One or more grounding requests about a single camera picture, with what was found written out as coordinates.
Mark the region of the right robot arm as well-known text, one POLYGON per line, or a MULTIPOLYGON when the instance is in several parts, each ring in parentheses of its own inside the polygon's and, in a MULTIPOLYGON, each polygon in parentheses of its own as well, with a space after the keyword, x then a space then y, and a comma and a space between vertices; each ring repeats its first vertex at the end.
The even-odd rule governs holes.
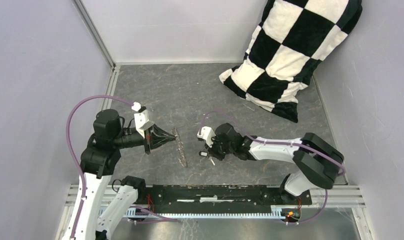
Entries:
POLYGON ((197 138, 205 150, 199 154, 222 161, 233 155, 243 161, 274 160, 295 164, 297 172, 285 177, 279 189, 279 199, 292 204, 312 188, 330 190, 337 177, 344 175, 344 156, 318 135, 308 132, 301 138, 268 139, 242 135, 224 123, 212 129, 203 126, 197 138))

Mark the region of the metal disc with key rings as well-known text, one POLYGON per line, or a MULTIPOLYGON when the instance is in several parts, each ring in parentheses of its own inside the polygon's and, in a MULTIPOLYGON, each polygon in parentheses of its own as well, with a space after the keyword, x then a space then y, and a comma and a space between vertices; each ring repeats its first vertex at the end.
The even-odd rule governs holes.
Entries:
POLYGON ((181 136, 178 132, 178 129, 176 127, 174 127, 172 129, 172 133, 175 136, 175 141, 177 143, 177 149, 178 149, 178 160, 180 162, 180 164, 182 165, 182 167, 187 168, 188 167, 188 162, 187 162, 187 158, 186 158, 186 154, 185 154, 185 150, 184 150, 184 143, 181 140, 181 136))

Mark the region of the aluminium corner post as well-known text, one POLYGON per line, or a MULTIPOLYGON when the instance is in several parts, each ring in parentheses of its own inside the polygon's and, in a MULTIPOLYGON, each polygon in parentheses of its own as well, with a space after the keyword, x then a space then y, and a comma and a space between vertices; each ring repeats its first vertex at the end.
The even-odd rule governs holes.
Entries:
POLYGON ((95 41, 103 58, 105 59, 107 64, 110 66, 110 68, 114 69, 116 67, 116 63, 113 60, 111 54, 109 53, 109 50, 108 50, 106 44, 104 43, 99 31, 97 30, 96 25, 94 24, 88 10, 86 9, 84 2, 82 0, 72 0, 72 3, 74 4, 78 14, 80 15, 82 21, 84 22, 91 37, 95 41))

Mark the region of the key with black tag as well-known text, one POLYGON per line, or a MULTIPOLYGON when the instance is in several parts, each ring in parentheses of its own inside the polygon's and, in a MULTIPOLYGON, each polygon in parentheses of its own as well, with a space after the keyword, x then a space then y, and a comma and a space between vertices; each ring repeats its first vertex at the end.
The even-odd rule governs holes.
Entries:
POLYGON ((216 165, 213 160, 213 157, 208 152, 200 151, 198 154, 199 154, 199 156, 203 157, 204 159, 209 160, 214 166, 216 165))

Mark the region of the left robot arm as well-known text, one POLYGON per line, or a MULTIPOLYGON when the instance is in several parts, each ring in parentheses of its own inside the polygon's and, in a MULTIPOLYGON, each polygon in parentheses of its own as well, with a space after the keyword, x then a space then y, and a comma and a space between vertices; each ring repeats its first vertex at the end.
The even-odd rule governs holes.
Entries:
POLYGON ((134 114, 135 127, 125 127, 125 119, 114 109, 96 114, 94 133, 80 156, 79 190, 70 222, 62 237, 64 240, 110 240, 126 211, 147 198, 146 182, 142 178, 126 176, 108 207, 100 212, 105 190, 111 181, 115 166, 121 158, 121 149, 144 147, 146 154, 176 137, 159 128, 143 108, 134 114))

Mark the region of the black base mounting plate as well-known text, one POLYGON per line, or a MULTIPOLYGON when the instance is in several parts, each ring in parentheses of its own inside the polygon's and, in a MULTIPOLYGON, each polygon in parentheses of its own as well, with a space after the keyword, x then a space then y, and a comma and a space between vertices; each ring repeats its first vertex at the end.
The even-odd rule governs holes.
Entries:
POLYGON ((291 196, 274 185, 152 185, 136 205, 151 205, 157 214, 264 214, 272 206, 312 204, 311 193, 291 196))

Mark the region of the black and white checkered pillow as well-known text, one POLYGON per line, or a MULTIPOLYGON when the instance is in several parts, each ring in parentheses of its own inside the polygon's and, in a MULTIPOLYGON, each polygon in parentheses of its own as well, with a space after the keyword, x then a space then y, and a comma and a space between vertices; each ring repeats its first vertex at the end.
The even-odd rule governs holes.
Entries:
POLYGON ((243 62, 219 75, 239 98, 297 123, 297 93, 353 31, 360 0, 269 0, 243 62))

